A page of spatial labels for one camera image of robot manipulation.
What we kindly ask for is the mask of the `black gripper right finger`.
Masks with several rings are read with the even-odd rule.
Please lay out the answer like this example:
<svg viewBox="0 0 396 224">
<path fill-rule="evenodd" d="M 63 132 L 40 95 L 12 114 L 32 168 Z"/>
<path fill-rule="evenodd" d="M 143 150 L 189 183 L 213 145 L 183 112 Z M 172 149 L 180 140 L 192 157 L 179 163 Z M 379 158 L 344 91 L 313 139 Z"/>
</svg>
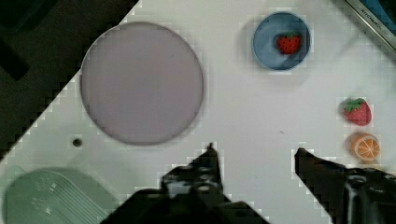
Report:
<svg viewBox="0 0 396 224">
<path fill-rule="evenodd" d="M 375 168 L 347 168 L 304 148 L 294 154 L 295 173 L 332 224 L 396 224 L 396 179 Z"/>
</svg>

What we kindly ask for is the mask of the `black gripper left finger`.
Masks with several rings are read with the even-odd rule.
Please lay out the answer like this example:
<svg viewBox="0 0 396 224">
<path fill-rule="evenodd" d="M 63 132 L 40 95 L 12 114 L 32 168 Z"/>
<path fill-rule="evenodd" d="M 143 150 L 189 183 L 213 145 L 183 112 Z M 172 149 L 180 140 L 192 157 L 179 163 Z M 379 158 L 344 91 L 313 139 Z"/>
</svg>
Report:
<svg viewBox="0 0 396 224">
<path fill-rule="evenodd" d="M 187 165 L 179 165 L 160 181 L 160 192 L 173 201 L 198 203 L 223 196 L 219 154 L 213 143 Z"/>
</svg>

